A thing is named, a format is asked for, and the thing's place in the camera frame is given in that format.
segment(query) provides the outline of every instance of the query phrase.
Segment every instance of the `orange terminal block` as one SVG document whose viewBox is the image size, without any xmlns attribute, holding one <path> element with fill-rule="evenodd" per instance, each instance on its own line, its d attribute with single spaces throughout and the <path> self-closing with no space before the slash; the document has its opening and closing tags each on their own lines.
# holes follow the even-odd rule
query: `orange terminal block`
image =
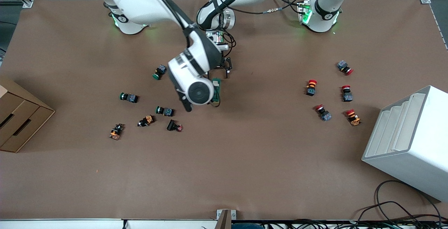
<svg viewBox="0 0 448 229">
<path fill-rule="evenodd" d="M 355 114 L 355 111 L 353 109 L 346 111 L 345 114 L 349 117 L 349 122 L 350 122 L 350 124 L 352 124 L 352 126 L 361 124 L 361 119 L 358 118 L 358 116 Z"/>
<path fill-rule="evenodd" d="M 111 134 L 109 135 L 109 138 L 112 138 L 114 140 L 120 139 L 121 132 L 123 131 L 123 124 L 119 123 L 115 125 L 115 128 L 111 130 Z"/>
<path fill-rule="evenodd" d="M 151 115 L 146 116 L 137 123 L 137 127 L 148 127 L 149 124 L 154 122 L 154 118 Z"/>
</svg>

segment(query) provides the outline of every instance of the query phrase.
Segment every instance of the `white plastic bin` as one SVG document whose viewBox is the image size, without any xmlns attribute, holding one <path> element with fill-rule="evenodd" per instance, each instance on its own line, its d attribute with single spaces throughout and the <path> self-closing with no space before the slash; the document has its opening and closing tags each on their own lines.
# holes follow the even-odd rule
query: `white plastic bin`
<svg viewBox="0 0 448 229">
<path fill-rule="evenodd" d="M 362 160 L 448 202 L 448 94 L 427 86 L 383 108 Z"/>
</svg>

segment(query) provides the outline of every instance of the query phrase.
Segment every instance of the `green indicator light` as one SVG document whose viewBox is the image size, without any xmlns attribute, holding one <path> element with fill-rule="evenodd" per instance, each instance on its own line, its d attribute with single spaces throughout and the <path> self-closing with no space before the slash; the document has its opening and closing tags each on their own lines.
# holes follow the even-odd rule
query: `green indicator light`
<svg viewBox="0 0 448 229">
<path fill-rule="evenodd" d="M 112 16 L 112 18 L 113 18 L 113 20 L 114 20 L 114 22 L 115 22 L 115 26 L 118 27 L 118 28 L 120 28 L 120 27 L 118 26 L 118 23 L 117 23 L 117 20 L 115 19 L 115 17 Z"/>
<path fill-rule="evenodd" d="M 337 16 L 339 16 L 339 11 L 336 13 L 336 16 L 335 16 L 335 20 L 333 21 L 333 24 L 335 24 L 336 23 L 336 20 L 337 20 Z"/>
<path fill-rule="evenodd" d="M 313 15 L 313 11 L 309 9 L 303 16 L 303 23 L 307 24 L 312 15 Z"/>
<path fill-rule="evenodd" d="M 311 8 L 311 5 L 306 4 L 306 3 L 299 3 L 298 6 L 301 7 L 301 8 L 305 8 L 305 9 L 310 9 Z"/>
</svg>

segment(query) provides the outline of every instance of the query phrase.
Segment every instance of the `table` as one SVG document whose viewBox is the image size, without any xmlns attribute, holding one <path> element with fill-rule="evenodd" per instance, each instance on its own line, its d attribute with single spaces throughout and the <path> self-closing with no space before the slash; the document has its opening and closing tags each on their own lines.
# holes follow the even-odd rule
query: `table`
<svg viewBox="0 0 448 229">
<path fill-rule="evenodd" d="M 175 0 L 191 17 L 205 1 Z M 357 218 L 392 178 L 361 161 L 379 109 L 429 84 L 448 91 L 448 55 L 419 0 L 346 0 L 343 9 L 322 34 L 289 9 L 238 13 L 221 106 L 186 113 L 168 76 L 151 77 L 185 47 L 173 22 L 126 36 L 102 1 L 35 1 L 21 13 L 1 73 L 56 113 L 20 153 L 0 153 L 0 217 L 205 219 L 233 208 L 239 219 Z M 337 70 L 340 60 L 350 76 Z M 309 79 L 318 81 L 314 97 L 304 95 Z M 345 84 L 352 103 L 341 101 Z M 121 101 L 121 92 L 141 100 Z M 319 119 L 319 104 L 331 121 Z M 137 127 L 158 105 L 177 110 L 181 133 L 165 130 L 170 118 L 160 115 Z M 362 125 L 343 115 L 351 108 Z M 126 127 L 115 141 L 108 134 L 118 123 Z M 403 186 L 385 186 L 380 197 L 434 213 Z M 438 207 L 446 216 L 448 204 Z"/>
</svg>

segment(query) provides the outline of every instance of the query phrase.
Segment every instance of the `cardboard box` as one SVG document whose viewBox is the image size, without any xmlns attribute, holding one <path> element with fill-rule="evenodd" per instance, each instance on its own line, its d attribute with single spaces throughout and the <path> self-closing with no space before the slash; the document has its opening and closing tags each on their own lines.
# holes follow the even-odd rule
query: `cardboard box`
<svg viewBox="0 0 448 229">
<path fill-rule="evenodd" d="M 17 153 L 55 111 L 0 76 L 0 150 Z"/>
</svg>

